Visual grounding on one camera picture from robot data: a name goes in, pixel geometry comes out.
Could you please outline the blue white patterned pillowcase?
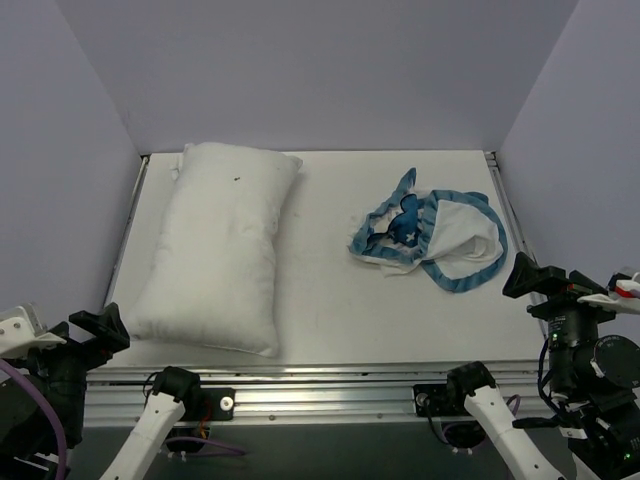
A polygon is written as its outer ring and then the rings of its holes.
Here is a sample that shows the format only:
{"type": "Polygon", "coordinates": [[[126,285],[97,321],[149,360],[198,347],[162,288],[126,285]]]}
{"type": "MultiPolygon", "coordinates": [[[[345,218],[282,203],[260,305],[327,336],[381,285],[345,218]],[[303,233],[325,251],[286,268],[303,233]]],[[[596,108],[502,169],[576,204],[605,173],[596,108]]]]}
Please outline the blue white patterned pillowcase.
{"type": "Polygon", "coordinates": [[[465,293],[491,281],[509,253],[504,225],[482,192],[420,190],[410,168],[391,195],[367,213],[348,251],[385,276],[417,268],[441,289],[465,293]]]}

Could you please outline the white pillow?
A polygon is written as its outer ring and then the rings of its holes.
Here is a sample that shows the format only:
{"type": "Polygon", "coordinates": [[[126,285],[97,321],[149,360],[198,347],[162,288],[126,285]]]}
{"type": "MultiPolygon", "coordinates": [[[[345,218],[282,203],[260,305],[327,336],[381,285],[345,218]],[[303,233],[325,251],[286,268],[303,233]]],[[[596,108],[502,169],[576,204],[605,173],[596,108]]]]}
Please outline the white pillow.
{"type": "Polygon", "coordinates": [[[302,165],[277,151],[186,145],[150,272],[125,316],[130,334],[276,356],[274,239],[302,165]]]}

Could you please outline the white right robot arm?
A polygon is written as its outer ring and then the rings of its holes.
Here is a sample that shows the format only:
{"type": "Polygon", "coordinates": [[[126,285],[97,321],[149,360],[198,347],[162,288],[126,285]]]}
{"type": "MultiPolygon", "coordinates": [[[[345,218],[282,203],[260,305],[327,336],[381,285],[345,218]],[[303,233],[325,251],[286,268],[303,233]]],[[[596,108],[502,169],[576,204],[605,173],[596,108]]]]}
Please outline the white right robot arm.
{"type": "Polygon", "coordinates": [[[578,271],[515,258],[503,293],[537,293],[545,301],[528,313],[547,325],[537,367],[538,395],[549,418],[516,418],[481,362],[450,371],[444,400],[470,414],[516,479],[560,479],[528,432],[556,428],[567,442],[579,479],[639,476],[639,347],[631,339],[601,335],[599,326],[639,312],[639,275],[623,269],[605,286],[578,271]]]}

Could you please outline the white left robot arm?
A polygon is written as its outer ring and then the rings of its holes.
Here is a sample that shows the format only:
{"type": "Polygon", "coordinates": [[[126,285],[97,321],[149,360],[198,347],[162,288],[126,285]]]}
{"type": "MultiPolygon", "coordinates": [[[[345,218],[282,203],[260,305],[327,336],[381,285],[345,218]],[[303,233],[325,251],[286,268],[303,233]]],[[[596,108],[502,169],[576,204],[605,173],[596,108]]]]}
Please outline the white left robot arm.
{"type": "MultiPolygon", "coordinates": [[[[64,479],[82,440],[87,375],[130,346],[119,307],[76,312],[52,328],[30,304],[1,314],[1,476],[64,479]]],[[[196,374],[167,367],[154,375],[144,410],[105,479],[141,479],[180,419],[202,405],[196,374]]]]}

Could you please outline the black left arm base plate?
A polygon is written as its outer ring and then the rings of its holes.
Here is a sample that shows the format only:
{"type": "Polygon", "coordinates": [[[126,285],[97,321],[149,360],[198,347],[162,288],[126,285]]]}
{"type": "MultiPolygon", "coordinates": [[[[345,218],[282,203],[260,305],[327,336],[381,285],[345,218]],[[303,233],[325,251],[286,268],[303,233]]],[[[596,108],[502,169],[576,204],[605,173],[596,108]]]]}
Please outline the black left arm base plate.
{"type": "Polygon", "coordinates": [[[234,418],[235,390],[227,387],[193,387],[183,402],[185,413],[180,422],[208,423],[234,418]]]}

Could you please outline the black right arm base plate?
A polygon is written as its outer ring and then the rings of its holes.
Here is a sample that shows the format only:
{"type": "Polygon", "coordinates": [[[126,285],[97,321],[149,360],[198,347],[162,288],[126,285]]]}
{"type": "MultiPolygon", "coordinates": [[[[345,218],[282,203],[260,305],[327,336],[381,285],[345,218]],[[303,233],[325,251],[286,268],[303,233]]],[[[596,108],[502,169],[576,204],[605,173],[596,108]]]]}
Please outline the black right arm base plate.
{"type": "Polygon", "coordinates": [[[445,383],[415,384],[412,387],[414,409],[418,417],[463,417],[468,412],[445,383]]]}

